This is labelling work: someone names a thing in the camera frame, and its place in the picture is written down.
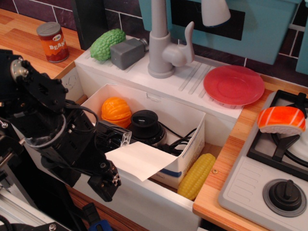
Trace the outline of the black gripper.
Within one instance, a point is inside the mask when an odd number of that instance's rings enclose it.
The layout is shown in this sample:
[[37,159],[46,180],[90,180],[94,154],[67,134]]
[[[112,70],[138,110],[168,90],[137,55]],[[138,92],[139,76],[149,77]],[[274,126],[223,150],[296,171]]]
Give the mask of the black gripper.
[[105,153],[130,144],[132,132],[102,120],[93,125],[85,113],[66,113],[61,135],[40,148],[41,163],[66,183],[88,175],[88,185],[105,202],[121,185],[120,175]]

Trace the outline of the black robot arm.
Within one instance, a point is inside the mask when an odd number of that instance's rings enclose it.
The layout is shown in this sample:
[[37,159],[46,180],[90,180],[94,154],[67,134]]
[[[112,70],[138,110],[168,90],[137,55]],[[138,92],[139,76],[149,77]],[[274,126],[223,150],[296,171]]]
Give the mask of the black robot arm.
[[121,185],[106,153],[127,145],[131,132],[110,122],[89,119],[91,110],[68,100],[60,79],[39,73],[10,50],[0,52],[0,116],[40,153],[41,164],[74,186],[81,175],[106,202]]

